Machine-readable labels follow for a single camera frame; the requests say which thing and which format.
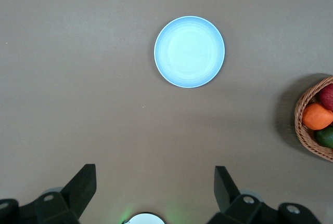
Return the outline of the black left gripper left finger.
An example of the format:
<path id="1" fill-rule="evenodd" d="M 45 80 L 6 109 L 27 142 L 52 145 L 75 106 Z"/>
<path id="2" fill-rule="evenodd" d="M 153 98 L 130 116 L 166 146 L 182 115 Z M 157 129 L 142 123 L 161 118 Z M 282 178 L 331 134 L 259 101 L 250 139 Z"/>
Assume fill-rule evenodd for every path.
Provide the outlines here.
<path id="1" fill-rule="evenodd" d="M 1 223 L 79 223 L 96 189 L 96 165 L 86 164 L 59 192 L 44 193 L 24 206 L 1 199 Z"/>

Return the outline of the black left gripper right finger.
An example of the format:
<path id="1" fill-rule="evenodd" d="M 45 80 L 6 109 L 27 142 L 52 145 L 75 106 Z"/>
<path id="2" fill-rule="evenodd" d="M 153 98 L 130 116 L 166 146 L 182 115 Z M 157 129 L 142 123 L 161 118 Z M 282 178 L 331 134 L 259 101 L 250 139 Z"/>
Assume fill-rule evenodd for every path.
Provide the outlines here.
<path id="1" fill-rule="evenodd" d="M 220 211 L 208 221 L 210 224 L 320 224 L 303 205 L 281 203 L 273 209 L 253 195 L 242 194 L 224 166 L 215 167 L 214 196 Z"/>

